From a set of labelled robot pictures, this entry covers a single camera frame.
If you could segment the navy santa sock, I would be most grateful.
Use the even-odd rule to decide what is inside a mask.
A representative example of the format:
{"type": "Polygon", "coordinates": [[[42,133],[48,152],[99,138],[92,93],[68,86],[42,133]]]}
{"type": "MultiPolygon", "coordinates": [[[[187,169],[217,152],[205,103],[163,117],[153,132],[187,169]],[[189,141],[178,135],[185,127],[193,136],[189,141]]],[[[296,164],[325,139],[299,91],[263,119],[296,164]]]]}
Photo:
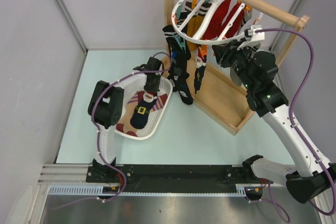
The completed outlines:
{"type": "Polygon", "coordinates": [[[207,58],[206,58],[206,61],[202,61],[202,59],[198,57],[198,53],[197,53],[196,61],[195,61],[196,68],[195,68],[195,73],[194,73],[195,94],[197,94],[197,92],[201,89],[202,80],[204,78],[205,69],[206,69],[206,62],[207,62],[207,58]]]}
{"type": "Polygon", "coordinates": [[[133,117],[131,118],[131,125],[133,127],[138,130],[145,128],[148,122],[150,109],[154,106],[157,98],[157,93],[155,92],[144,92],[143,98],[135,107],[133,117]]]}

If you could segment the black sock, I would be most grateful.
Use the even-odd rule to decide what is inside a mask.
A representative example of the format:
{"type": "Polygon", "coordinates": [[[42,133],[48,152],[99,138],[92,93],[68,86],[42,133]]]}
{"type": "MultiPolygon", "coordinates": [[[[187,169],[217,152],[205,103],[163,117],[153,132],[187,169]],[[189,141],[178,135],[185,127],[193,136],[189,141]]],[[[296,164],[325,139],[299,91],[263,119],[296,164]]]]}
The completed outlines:
{"type": "Polygon", "coordinates": [[[179,46],[176,46],[172,50],[172,58],[174,63],[173,80],[176,90],[186,90],[186,79],[189,77],[187,73],[187,62],[191,58],[189,48],[181,49],[179,46]]]}
{"type": "Polygon", "coordinates": [[[193,98],[192,98],[192,95],[191,95],[190,90],[188,88],[186,79],[179,78],[176,81],[176,90],[179,93],[180,98],[181,98],[183,103],[185,103],[187,105],[193,104],[193,98]]]}
{"type": "Polygon", "coordinates": [[[169,70],[168,79],[173,83],[173,87],[177,87],[178,80],[182,75],[181,63],[181,48],[175,38],[177,33],[174,31],[172,25],[163,27],[164,36],[168,45],[169,54],[171,57],[172,65],[169,70]]]}

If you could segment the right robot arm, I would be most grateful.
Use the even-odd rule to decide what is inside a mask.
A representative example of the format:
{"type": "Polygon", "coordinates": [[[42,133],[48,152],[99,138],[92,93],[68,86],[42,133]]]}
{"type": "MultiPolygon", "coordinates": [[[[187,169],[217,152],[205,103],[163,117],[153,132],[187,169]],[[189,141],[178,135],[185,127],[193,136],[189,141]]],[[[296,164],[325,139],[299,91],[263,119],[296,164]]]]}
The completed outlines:
{"type": "Polygon", "coordinates": [[[231,68],[247,89],[249,108],[255,111],[277,134],[294,164],[283,165],[255,155],[243,162],[243,179],[254,183],[259,178],[285,186],[299,203],[306,203],[335,183],[335,164],[320,154],[319,158],[307,146],[311,139],[298,121],[289,115],[289,101],[275,85],[278,72],[275,56],[266,51],[240,49],[236,40],[226,45],[213,45],[216,62],[231,68]]]}

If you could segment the mustard brown striped sock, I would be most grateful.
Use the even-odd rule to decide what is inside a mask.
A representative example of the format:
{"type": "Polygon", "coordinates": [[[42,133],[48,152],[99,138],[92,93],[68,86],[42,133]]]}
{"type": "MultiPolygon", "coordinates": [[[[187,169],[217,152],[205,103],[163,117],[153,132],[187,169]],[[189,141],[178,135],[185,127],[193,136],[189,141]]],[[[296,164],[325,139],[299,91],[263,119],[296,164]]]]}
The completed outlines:
{"type": "MultiPolygon", "coordinates": [[[[204,19],[206,13],[208,12],[210,6],[211,6],[211,3],[204,2],[201,5],[200,9],[197,11],[197,13],[189,20],[188,27],[187,27],[187,35],[189,37],[193,37],[194,34],[198,31],[198,29],[199,29],[201,23],[203,22],[203,19],[204,19]]],[[[192,11],[191,7],[192,7],[192,3],[191,2],[186,2],[185,10],[187,12],[192,11]]],[[[191,52],[196,51],[198,49],[198,45],[193,43],[193,42],[187,41],[187,45],[188,45],[188,48],[191,52]]]]}

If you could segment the white round clip hanger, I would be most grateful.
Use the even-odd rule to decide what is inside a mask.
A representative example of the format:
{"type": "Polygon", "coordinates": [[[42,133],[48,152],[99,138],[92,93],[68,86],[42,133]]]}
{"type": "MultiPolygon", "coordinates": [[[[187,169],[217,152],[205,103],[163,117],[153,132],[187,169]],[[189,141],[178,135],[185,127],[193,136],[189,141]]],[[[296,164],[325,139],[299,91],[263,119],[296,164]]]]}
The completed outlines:
{"type": "Polygon", "coordinates": [[[171,12],[172,37],[183,44],[228,44],[238,41],[239,48],[265,40],[259,24],[263,14],[253,18],[249,4],[240,0],[179,0],[171,12]]]}

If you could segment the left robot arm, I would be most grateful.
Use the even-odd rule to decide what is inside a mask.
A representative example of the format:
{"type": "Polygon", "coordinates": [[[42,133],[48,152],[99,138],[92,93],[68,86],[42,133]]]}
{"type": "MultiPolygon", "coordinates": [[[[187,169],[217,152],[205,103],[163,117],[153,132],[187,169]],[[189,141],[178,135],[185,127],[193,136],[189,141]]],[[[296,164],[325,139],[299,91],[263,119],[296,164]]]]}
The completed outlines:
{"type": "Polygon", "coordinates": [[[110,127],[117,125],[121,119],[121,112],[125,105],[124,95],[132,91],[135,86],[148,84],[151,91],[158,87],[160,82],[154,81],[167,71],[161,60],[152,56],[146,64],[135,67],[132,72],[113,83],[99,81],[92,94],[88,114],[97,128],[97,154],[94,163],[100,164],[98,176],[105,182],[115,178],[117,168],[113,166],[115,153],[112,150],[113,140],[108,140],[110,127]]]}

